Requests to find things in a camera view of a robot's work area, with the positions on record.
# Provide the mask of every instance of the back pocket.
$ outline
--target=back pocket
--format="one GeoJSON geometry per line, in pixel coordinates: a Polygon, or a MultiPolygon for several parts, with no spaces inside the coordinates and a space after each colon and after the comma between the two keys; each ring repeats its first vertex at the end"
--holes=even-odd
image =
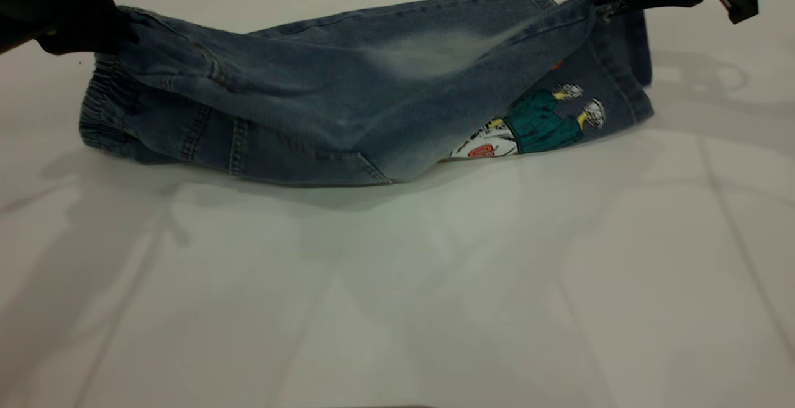
{"type": "Polygon", "coordinates": [[[235,120],[229,164],[232,175],[276,184],[391,183],[361,153],[319,150],[245,119],[235,120]]]}

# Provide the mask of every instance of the white table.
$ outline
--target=white table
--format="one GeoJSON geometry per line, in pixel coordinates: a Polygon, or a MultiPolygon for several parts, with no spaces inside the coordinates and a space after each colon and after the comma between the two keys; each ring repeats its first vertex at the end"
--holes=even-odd
{"type": "MultiPolygon", "coordinates": [[[[117,0],[234,31],[413,0],[117,0]]],[[[658,115],[412,184],[82,146],[91,55],[0,57],[0,407],[795,406],[795,0],[648,13],[658,115]]]]}

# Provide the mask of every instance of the cartoon character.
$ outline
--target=cartoon character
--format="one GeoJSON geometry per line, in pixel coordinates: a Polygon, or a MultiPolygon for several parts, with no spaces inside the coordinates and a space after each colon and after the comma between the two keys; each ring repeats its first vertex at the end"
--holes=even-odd
{"type": "Polygon", "coordinates": [[[586,122],[601,129],[606,121],[604,106],[597,99],[588,102],[576,117],[560,117],[555,113],[558,101],[577,99],[583,94],[582,88],[570,84],[554,91],[531,91],[508,111],[507,116],[486,124],[450,157],[506,156],[575,144],[582,139],[586,122]]]}

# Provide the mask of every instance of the white sneaker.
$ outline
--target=white sneaker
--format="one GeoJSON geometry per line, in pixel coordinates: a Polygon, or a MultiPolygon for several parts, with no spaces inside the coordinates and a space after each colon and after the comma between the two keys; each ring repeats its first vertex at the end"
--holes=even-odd
{"type": "Polygon", "coordinates": [[[591,124],[591,127],[595,129],[601,129],[604,127],[604,123],[607,122],[607,116],[604,112],[604,106],[601,102],[596,99],[591,100],[585,107],[585,114],[588,115],[588,124],[591,124]]]}
{"type": "Polygon", "coordinates": [[[553,94],[564,94],[564,99],[559,99],[562,101],[570,101],[572,99],[577,99],[577,97],[582,97],[585,91],[580,88],[578,85],[571,85],[571,83],[567,83],[566,85],[561,85],[556,88],[553,94]]]}

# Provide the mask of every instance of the blue denim jeans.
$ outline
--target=blue denim jeans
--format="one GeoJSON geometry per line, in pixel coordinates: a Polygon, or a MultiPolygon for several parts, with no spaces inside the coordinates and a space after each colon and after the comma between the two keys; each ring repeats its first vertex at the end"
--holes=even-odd
{"type": "Polygon", "coordinates": [[[414,179],[450,158],[553,150],[647,119],[641,12],[593,0],[429,0],[253,34],[119,8],[80,133],[141,162],[279,184],[414,179]]]}

